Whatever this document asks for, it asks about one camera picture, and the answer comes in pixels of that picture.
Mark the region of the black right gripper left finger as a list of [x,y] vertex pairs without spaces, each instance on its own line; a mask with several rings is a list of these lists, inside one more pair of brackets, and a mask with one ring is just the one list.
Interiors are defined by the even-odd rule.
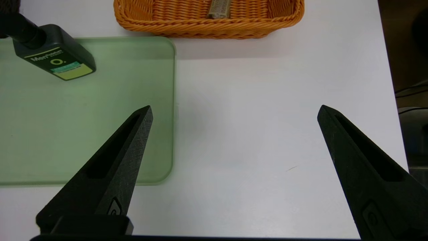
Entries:
[[130,235],[127,217],[148,141],[150,106],[132,113],[37,214],[42,235]]

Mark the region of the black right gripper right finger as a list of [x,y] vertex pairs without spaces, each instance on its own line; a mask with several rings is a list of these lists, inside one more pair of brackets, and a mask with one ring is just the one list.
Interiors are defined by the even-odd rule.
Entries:
[[362,240],[426,240],[428,192],[339,111],[317,120]]

